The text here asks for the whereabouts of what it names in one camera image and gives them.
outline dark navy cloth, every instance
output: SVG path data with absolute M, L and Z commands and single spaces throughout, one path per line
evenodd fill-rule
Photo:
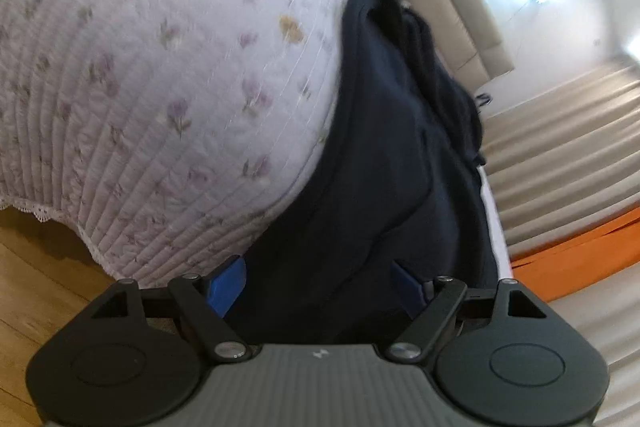
M 409 317 L 394 260 L 428 280 L 497 283 L 474 100 L 398 0 L 349 0 L 342 81 L 316 171 L 248 250 L 225 319 L 250 343 L 383 344 Z

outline floral bedspread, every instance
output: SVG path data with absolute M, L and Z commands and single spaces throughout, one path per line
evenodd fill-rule
M 0 0 L 0 207 L 143 286 L 241 254 L 322 152 L 345 0 Z

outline orange cloth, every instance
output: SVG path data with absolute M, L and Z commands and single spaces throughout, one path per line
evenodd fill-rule
M 514 261 L 514 277 L 545 301 L 577 292 L 640 261 L 640 208 Z

